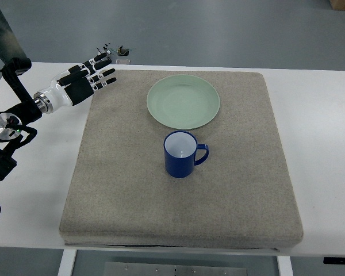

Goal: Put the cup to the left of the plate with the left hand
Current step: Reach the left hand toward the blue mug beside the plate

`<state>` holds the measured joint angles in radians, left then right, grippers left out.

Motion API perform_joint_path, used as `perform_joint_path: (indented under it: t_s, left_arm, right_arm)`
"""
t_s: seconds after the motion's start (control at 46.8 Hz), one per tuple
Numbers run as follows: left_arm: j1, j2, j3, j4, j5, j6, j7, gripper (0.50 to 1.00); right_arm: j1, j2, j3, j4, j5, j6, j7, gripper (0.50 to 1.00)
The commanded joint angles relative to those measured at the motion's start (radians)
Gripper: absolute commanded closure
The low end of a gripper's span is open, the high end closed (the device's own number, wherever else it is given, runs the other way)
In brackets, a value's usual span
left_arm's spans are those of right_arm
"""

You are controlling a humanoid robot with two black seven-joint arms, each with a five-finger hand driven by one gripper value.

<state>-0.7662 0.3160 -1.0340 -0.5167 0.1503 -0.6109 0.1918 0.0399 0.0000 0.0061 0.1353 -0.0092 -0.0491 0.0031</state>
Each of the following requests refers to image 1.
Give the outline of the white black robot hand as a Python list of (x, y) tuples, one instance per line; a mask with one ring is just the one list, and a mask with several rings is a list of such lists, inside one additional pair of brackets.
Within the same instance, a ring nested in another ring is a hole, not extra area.
[(50, 114), (63, 106), (75, 106), (115, 82), (115, 69), (105, 69), (112, 63), (109, 56), (109, 52), (103, 52), (55, 76), (49, 87), (33, 96), (40, 111)]

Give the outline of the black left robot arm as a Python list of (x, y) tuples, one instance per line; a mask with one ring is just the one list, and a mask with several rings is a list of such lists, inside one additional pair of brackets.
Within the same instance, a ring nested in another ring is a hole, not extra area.
[(37, 121), (48, 110), (42, 99), (31, 98), (18, 78), (31, 66), (30, 59), (14, 57), (1, 69), (4, 80), (20, 103), (0, 112), (0, 182), (17, 165), (12, 157), (14, 152), (36, 137), (37, 130), (29, 124)]

